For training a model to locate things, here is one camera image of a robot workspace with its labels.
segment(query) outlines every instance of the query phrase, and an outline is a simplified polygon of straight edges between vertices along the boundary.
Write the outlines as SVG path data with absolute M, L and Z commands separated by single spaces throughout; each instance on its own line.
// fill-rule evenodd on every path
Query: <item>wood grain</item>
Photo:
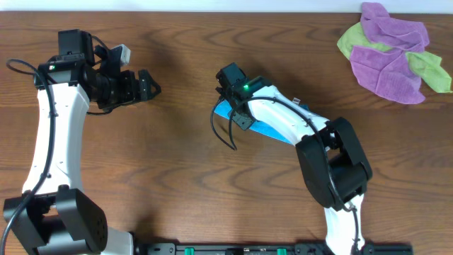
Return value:
M 87 117 L 86 194 L 108 224 L 139 238 L 180 242 L 323 239 L 323 209 L 306 189 L 294 148 L 234 130 L 239 151 L 212 134 L 215 74 L 237 62 L 272 79 L 327 118 L 347 118 L 374 170 L 362 231 L 375 242 L 410 242 L 416 254 L 453 250 L 453 95 L 423 84 L 426 101 L 404 106 L 359 86 L 336 47 L 359 14 L 0 13 L 0 63 L 37 65 L 57 54 L 57 31 L 88 30 L 132 50 L 130 69 L 162 86 L 155 100 Z M 422 21 L 428 50 L 453 74 L 453 16 Z M 29 76 L 0 65 L 0 199 L 19 196 L 33 158 L 38 101 Z M 226 121 L 215 119 L 226 127 Z M 0 229 L 5 222 L 0 220 Z M 15 237 L 7 254 L 23 254 Z

